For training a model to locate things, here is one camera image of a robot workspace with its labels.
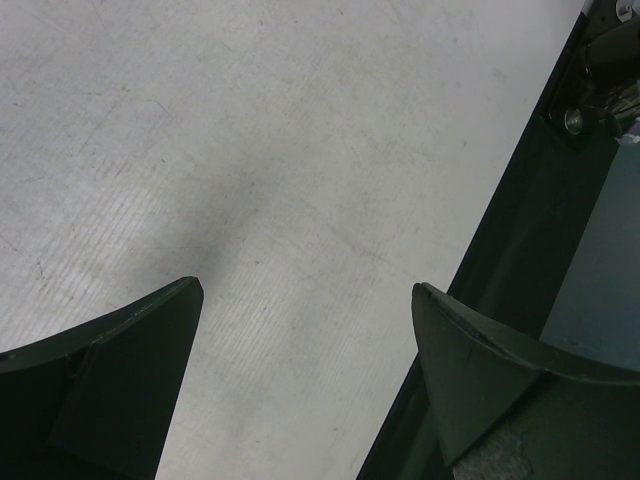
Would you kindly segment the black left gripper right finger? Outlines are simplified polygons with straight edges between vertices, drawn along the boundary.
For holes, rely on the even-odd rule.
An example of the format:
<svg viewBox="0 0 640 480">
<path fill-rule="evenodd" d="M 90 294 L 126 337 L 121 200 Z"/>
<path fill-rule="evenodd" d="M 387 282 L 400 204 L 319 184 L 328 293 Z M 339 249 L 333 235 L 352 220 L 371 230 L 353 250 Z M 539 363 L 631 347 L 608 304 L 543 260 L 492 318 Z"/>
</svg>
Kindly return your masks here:
<svg viewBox="0 0 640 480">
<path fill-rule="evenodd" d="M 457 479 L 635 479 L 639 375 L 487 318 L 430 284 L 412 318 L 445 466 Z"/>
</svg>

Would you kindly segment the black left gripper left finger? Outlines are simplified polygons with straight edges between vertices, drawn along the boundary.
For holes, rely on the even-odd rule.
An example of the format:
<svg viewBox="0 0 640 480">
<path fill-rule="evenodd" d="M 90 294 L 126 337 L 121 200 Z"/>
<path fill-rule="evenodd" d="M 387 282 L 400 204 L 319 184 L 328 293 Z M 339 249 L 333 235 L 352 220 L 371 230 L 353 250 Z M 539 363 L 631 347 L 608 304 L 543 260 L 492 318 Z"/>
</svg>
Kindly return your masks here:
<svg viewBox="0 0 640 480">
<path fill-rule="evenodd" d="M 183 277 L 2 353 L 2 478 L 155 478 L 203 300 Z"/>
</svg>

